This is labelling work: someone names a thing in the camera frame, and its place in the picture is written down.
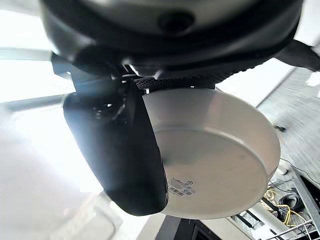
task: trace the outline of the mesh grille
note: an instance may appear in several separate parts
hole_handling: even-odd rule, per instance
[[[215,85],[222,82],[233,73],[211,73],[204,75],[154,79],[153,77],[144,77],[136,79],[135,83],[140,90],[149,89],[150,92],[163,89],[177,89],[194,86],[195,88],[215,89]]]

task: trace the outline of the black cable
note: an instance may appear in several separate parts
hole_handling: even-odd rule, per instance
[[[276,188],[276,189],[278,189],[278,190],[280,190],[282,192],[285,192],[285,193],[289,193],[289,194],[294,193],[294,191],[285,191],[285,190],[280,189],[279,187],[274,185],[274,183],[272,181],[270,181],[270,183],[273,185],[273,187],[271,187],[271,189]]]
[[[286,159],[283,159],[283,158],[281,158],[280,157],[280,159],[282,159],[283,161],[286,161],[286,162],[288,162],[293,168],[295,168],[295,169],[297,169],[297,170],[299,170],[299,171],[301,171],[301,172],[304,172],[309,178],[310,178],[310,180],[312,180],[314,183],[316,183],[316,184],[319,184],[320,185],[320,182],[318,182],[318,181],[316,181],[316,180],[314,180],[310,175],[309,175],[309,173],[307,173],[305,170],[302,170],[302,169],[300,169],[300,168],[298,168],[298,167],[296,167],[296,166],[294,166],[290,161],[288,161],[288,160],[286,160]]]
[[[288,205],[290,210],[298,213],[304,207],[304,203],[302,202],[301,197],[296,193],[288,194],[279,199],[279,205]],[[284,212],[285,214],[289,211],[289,209],[285,206],[279,206],[280,211]]]

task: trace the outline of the black plastic mount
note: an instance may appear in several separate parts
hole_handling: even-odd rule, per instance
[[[303,0],[261,0],[220,26],[180,37],[133,32],[99,17],[78,0],[42,0],[56,53],[79,68],[127,64],[139,76],[179,78],[235,73],[273,57],[294,37]]]
[[[109,70],[98,75],[73,67],[76,92],[65,98],[64,117],[107,195],[129,214],[155,214],[168,203],[155,134],[134,81]]]

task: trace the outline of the barcode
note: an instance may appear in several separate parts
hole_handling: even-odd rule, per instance
[[[172,192],[176,193],[179,196],[184,195],[182,192],[180,192],[179,190],[175,189],[173,186],[169,187],[169,190],[171,190]]]

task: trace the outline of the floor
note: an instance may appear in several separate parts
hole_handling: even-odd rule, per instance
[[[308,80],[311,74],[306,69],[295,68],[258,109],[273,125],[286,128],[285,132],[277,131],[281,157],[307,171],[313,179],[320,182],[320,74],[318,82],[310,84]],[[290,179],[289,175],[276,177],[283,181]],[[290,183],[281,185],[283,190],[290,187]],[[250,223],[256,223],[248,214],[244,217]],[[301,221],[298,217],[292,217],[292,224],[299,223]],[[250,232],[247,226],[241,225],[245,232]]]

